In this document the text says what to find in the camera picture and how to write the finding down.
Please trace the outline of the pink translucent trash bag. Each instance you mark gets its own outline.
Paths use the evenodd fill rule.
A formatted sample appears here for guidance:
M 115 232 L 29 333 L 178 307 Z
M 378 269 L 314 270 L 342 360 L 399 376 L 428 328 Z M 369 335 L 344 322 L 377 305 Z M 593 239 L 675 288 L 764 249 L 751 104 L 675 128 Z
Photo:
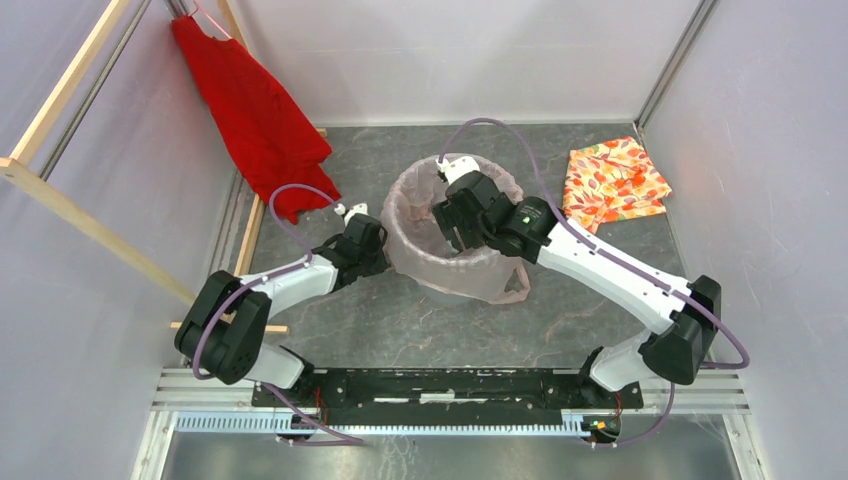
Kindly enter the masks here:
M 380 214 L 393 269 L 438 298 L 464 297 L 493 305 L 526 300 L 531 284 L 524 262 L 488 247 L 462 252 L 443 236 L 431 207 L 445 199 L 436 155 L 414 162 L 389 188 Z

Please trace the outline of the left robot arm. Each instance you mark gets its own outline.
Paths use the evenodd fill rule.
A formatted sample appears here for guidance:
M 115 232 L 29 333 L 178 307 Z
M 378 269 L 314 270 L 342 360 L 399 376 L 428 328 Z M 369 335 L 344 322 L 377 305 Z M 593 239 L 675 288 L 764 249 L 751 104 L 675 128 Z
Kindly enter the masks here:
M 264 382 L 275 386 L 288 406 L 306 405 L 314 394 L 309 376 L 314 367 L 286 347 L 267 344 L 267 324 L 301 302 L 386 271 L 386 240 L 377 218 L 350 213 L 341 233 L 298 261 L 244 277 L 213 273 L 177 329 L 175 348 L 202 379 L 226 385 L 243 379 Z

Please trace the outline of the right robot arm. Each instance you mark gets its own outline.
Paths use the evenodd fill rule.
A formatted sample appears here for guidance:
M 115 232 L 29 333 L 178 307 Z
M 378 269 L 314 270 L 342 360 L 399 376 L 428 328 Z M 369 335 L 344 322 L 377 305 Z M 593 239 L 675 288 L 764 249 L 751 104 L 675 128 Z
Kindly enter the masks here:
M 655 269 L 614 248 L 539 197 L 512 202 L 477 170 L 443 173 L 446 198 L 432 212 L 459 251 L 488 247 L 506 257 L 580 281 L 632 314 L 644 330 L 596 349 L 577 382 L 580 400 L 602 408 L 625 386 L 658 376 L 690 385 L 718 332 L 722 289 L 702 275 L 693 281 Z

